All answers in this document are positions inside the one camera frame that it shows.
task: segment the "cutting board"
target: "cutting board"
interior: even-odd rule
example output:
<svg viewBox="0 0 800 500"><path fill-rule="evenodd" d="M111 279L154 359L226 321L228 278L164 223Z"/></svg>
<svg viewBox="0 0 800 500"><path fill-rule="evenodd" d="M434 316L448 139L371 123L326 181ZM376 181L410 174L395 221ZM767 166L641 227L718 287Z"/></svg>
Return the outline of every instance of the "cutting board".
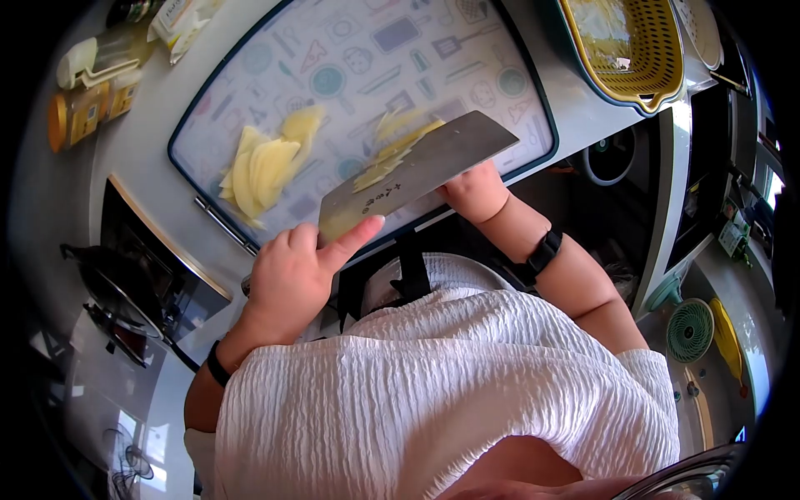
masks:
<svg viewBox="0 0 800 500"><path fill-rule="evenodd" d="M168 155L226 229L259 247L285 228L316 223L322 198L380 147L420 125L480 110L520 143L494 158L515 176L554 154L542 86L502 5L475 0L295 0L262 18L203 84L170 138ZM218 198L245 125L277 137L284 118L324 105L308 162L256 230ZM375 143L387 112L414 113ZM404 206L363 251L441 213L436 193Z"/></svg>

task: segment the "black watch strap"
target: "black watch strap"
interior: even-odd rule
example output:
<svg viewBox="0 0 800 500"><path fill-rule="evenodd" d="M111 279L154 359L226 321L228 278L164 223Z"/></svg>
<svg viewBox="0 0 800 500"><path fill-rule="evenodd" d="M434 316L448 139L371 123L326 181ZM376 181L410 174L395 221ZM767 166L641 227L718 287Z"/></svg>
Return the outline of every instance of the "black watch strap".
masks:
<svg viewBox="0 0 800 500"><path fill-rule="evenodd" d="M558 250L561 248L561 240L562 240L563 233L556 229L551 229L547 231L544 238L539 242L539 246L536 248L536 251L532 253L530 257L528 257L528 266L534 272L534 284L536 283L536 277L542 270L550 264L550 261L558 254Z"/></svg>
<svg viewBox="0 0 800 500"><path fill-rule="evenodd" d="M206 365L208 366L208 371L211 372L211 376L214 377L214 380L217 381L217 384L222 386L223 388L228 385L228 381L230 380L230 374L222 368L222 365L219 364L219 360L217 359L217 345L219 344L219 340L214 342L211 346L211 351L208 353L208 359L206 360Z"/></svg>

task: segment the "cleaver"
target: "cleaver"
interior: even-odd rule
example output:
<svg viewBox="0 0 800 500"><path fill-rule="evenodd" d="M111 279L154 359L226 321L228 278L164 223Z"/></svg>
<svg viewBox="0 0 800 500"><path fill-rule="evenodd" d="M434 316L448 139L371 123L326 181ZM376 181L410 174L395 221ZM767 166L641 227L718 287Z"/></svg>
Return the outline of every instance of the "cleaver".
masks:
<svg viewBox="0 0 800 500"><path fill-rule="evenodd" d="M354 193L359 173L325 195L319 211L321 243L332 242L371 215L391 214L517 142L480 111L432 130L383 180Z"/></svg>

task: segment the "textured white fabric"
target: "textured white fabric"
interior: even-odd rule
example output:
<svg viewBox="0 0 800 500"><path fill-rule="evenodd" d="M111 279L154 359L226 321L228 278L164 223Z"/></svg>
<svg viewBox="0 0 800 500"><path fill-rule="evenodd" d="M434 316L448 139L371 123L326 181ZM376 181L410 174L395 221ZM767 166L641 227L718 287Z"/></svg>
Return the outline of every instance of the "textured white fabric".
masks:
<svg viewBox="0 0 800 500"><path fill-rule="evenodd" d="M615 357L475 262L431 255L426 264L432 294L376 311L341 337L247 358L217 433L186 432L215 498L435 498L509 435L547 441L584 478L677 461L662 355ZM378 274L398 272L390 263ZM503 290L486 290L494 278ZM389 293L379 283L367 287L367 310ZM193 450L214 437L209 470Z"/></svg>

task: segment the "hand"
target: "hand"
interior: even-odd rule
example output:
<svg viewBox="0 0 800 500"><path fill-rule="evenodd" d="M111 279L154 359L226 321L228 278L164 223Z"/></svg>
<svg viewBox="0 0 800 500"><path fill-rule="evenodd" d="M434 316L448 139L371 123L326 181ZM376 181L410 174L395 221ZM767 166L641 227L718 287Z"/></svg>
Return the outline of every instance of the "hand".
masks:
<svg viewBox="0 0 800 500"><path fill-rule="evenodd" d="M253 264L250 300L226 336L227 344L235 346L234 358L241 362L257 347L294 343L328 301L334 274L381 230L384 220L368 217L321 250L319 230L308 222L262 246Z"/></svg>
<svg viewBox="0 0 800 500"><path fill-rule="evenodd" d="M487 160L436 189L448 205L473 224L486 222L504 207L510 196L494 162Z"/></svg>

